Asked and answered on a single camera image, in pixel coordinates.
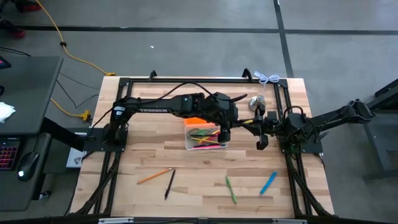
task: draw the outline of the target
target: green pencil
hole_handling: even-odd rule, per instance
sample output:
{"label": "green pencil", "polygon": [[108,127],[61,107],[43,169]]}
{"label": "green pencil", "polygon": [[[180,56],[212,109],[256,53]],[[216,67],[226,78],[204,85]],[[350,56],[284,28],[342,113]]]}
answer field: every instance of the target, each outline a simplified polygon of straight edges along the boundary
{"label": "green pencil", "polygon": [[226,180],[226,185],[228,186],[229,191],[231,192],[232,200],[234,200],[234,203],[236,204],[236,196],[234,194],[234,191],[232,190],[232,185],[227,175],[225,176],[225,180]]}

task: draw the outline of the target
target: black pen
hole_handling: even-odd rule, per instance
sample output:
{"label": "black pen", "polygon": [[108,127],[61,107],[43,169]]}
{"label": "black pen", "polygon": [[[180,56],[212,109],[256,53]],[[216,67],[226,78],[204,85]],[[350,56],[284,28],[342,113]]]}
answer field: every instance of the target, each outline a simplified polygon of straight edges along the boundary
{"label": "black pen", "polygon": [[167,196],[169,196],[170,188],[172,187],[172,182],[174,179],[174,174],[175,174],[175,169],[173,170],[172,178],[170,179],[169,187],[167,187],[166,194],[164,194],[164,200],[166,200]]}

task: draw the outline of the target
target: white cable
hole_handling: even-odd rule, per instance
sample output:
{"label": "white cable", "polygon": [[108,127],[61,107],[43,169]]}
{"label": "white cable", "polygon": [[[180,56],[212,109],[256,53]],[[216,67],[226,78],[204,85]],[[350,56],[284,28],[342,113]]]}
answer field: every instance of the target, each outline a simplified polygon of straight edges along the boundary
{"label": "white cable", "polygon": [[262,95],[264,94],[264,90],[266,89],[266,84],[268,81],[271,81],[272,83],[277,83],[277,82],[279,82],[279,79],[280,79],[280,77],[277,74],[273,74],[268,78],[265,75],[263,75],[257,71],[255,71],[253,75],[258,77],[260,84],[264,84],[264,87],[262,88],[262,93],[261,93]]}

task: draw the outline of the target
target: blue marker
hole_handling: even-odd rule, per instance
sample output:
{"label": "blue marker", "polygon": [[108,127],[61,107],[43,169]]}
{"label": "blue marker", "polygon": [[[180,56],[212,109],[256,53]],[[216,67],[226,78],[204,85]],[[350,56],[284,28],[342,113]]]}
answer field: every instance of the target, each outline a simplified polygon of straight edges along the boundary
{"label": "blue marker", "polygon": [[267,188],[271,185],[272,181],[274,181],[275,176],[278,174],[278,172],[272,172],[271,176],[269,177],[267,183],[265,184],[265,186],[263,186],[263,188],[260,191],[260,194],[262,195]]}

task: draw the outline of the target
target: white tissue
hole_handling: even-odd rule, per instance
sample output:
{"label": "white tissue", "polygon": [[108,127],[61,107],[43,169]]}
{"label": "white tissue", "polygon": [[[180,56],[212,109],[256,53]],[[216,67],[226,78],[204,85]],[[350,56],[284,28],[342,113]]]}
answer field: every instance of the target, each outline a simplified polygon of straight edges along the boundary
{"label": "white tissue", "polygon": [[13,112],[15,112],[13,106],[0,102],[0,123],[4,123],[4,121],[10,117]]}

